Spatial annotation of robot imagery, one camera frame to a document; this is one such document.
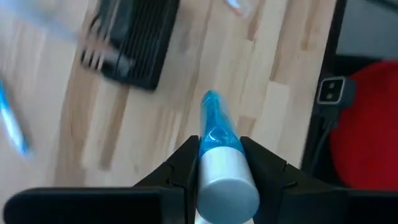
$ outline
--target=blue object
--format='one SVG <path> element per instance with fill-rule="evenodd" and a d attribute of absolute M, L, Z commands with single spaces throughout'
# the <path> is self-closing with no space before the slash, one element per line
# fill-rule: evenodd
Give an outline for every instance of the blue object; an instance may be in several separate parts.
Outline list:
<path fill-rule="evenodd" d="M 29 145 L 19 127 L 14 112 L 7 100 L 6 91 L 0 80 L 0 113 L 10 140 L 16 151 L 24 157 L 30 154 Z"/>
<path fill-rule="evenodd" d="M 199 157 L 220 146 L 232 147 L 244 154 L 225 100 L 217 91 L 210 90 L 204 95 L 201 103 Z"/>

